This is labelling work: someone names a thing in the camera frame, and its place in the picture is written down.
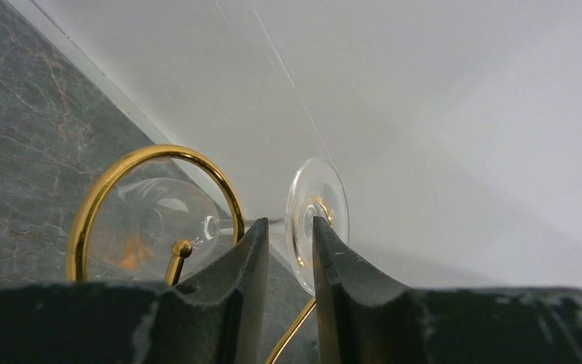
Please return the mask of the clear wine glass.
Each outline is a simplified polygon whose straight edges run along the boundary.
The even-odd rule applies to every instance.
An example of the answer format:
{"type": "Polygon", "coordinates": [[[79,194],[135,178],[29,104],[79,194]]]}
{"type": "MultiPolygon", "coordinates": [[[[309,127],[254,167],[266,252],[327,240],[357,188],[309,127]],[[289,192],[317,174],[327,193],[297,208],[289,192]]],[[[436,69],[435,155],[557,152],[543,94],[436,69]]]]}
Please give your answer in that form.
{"type": "MultiPolygon", "coordinates": [[[[300,286],[314,294],[313,219],[327,221],[342,242],[349,242],[345,190],[333,166],[310,158],[296,172],[286,214],[272,218],[270,244],[300,286]]],[[[89,255],[135,280],[164,278],[173,245],[186,240],[192,254],[182,276],[201,270],[224,244],[231,244],[233,220],[221,215],[200,187],[172,177],[143,178],[113,187],[95,218],[89,255]]]]}

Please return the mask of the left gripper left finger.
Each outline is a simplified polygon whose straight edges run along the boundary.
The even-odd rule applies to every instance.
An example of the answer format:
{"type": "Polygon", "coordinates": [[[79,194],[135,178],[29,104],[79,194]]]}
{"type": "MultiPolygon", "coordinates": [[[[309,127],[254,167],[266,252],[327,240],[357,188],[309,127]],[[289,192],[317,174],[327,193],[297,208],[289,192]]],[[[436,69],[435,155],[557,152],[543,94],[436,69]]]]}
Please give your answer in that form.
{"type": "Polygon", "coordinates": [[[182,283],[0,287],[0,363],[254,363],[269,224],[182,283]]]}

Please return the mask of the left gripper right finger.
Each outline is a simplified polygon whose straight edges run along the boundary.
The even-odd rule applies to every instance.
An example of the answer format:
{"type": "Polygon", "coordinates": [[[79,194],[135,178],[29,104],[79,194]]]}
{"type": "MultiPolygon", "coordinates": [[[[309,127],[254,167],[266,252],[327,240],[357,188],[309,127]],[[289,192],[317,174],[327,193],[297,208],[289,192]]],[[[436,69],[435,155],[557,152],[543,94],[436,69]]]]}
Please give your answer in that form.
{"type": "Polygon", "coordinates": [[[323,363],[582,363],[582,290],[411,288],[313,220],[323,363]]]}

